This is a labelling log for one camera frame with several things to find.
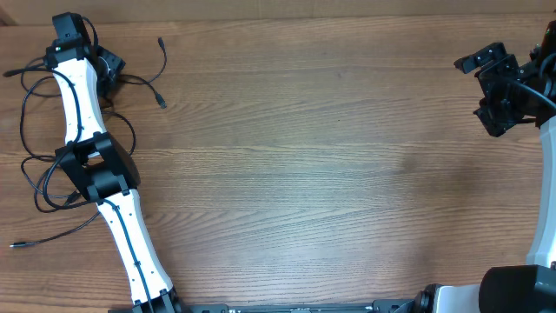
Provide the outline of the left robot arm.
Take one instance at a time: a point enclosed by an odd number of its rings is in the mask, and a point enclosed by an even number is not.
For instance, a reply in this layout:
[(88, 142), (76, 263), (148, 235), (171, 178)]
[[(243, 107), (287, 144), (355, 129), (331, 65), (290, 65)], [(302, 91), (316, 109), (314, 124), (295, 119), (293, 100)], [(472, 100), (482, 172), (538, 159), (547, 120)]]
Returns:
[(142, 216), (138, 169), (103, 122), (96, 46), (80, 15), (67, 12), (52, 22), (57, 38), (46, 50), (44, 63), (61, 91), (66, 122), (65, 145), (56, 150), (54, 165), (106, 220), (127, 272), (132, 311), (182, 312)]

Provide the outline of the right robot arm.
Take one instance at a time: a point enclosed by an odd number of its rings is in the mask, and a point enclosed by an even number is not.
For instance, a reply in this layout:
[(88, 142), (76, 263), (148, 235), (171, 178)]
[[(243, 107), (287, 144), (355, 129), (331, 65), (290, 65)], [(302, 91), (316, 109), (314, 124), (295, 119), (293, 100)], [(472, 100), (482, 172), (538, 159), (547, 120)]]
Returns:
[(483, 91), (474, 112), (487, 133), (500, 137), (518, 124), (539, 129), (543, 174), (538, 223), (526, 262), (493, 267), (478, 284), (430, 284), (398, 312), (553, 312), (555, 310), (555, 23), (519, 65), (503, 43), (491, 43), (455, 61)]

